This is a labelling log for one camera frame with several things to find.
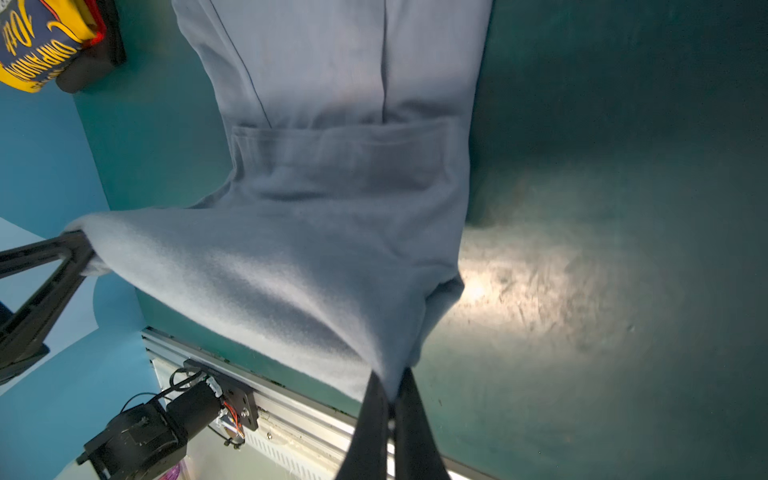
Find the grey t-shirt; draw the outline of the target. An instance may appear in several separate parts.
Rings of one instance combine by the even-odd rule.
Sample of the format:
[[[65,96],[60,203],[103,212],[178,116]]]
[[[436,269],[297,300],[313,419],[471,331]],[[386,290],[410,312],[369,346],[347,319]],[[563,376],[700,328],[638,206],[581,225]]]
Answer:
[[[361,398],[389,396],[460,298],[488,1],[177,1],[232,170],[186,208],[71,229],[194,322]]]

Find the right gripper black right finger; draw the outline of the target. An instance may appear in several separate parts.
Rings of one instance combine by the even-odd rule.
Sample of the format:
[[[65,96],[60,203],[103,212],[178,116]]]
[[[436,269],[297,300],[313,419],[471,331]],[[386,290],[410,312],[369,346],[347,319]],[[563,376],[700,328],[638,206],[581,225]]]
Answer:
[[[392,406],[395,478],[449,480],[411,369],[406,369]]]

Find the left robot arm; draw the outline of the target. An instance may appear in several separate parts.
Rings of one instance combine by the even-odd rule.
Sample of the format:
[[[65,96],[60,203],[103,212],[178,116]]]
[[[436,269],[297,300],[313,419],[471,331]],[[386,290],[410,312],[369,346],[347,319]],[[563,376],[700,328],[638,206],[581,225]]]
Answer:
[[[16,311],[1,309],[2,383],[49,354],[45,340],[83,283],[94,256],[81,231],[2,252],[2,277],[59,264]],[[90,464],[100,479],[158,478],[186,456],[189,441],[219,416],[223,406],[216,387],[198,370],[147,402],[122,410],[85,444],[76,462]]]

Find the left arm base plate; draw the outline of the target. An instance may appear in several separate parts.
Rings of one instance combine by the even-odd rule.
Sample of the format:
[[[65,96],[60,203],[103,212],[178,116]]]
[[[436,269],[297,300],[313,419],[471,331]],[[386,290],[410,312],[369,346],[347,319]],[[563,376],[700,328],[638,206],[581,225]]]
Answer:
[[[247,430],[258,429],[259,407],[256,403],[255,390],[235,377],[219,371],[209,365],[187,359],[183,366],[194,373],[202,371],[212,377],[222,391],[221,397],[228,405],[234,408],[238,415],[238,423]]]

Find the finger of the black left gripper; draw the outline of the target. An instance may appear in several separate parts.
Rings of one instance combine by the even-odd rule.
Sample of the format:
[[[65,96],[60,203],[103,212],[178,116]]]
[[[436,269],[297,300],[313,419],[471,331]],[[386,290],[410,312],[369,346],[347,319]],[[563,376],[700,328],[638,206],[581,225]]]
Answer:
[[[81,231],[1,253],[1,277],[23,273],[54,261],[58,268],[17,310],[1,306],[1,382],[20,377],[50,354],[45,340],[76,291],[95,255]]]

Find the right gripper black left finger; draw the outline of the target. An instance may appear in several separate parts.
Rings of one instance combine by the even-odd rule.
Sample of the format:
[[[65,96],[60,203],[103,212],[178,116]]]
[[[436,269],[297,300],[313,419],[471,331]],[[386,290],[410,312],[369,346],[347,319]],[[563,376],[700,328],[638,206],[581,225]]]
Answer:
[[[355,431],[336,480],[387,478],[390,403],[384,387],[371,373]]]

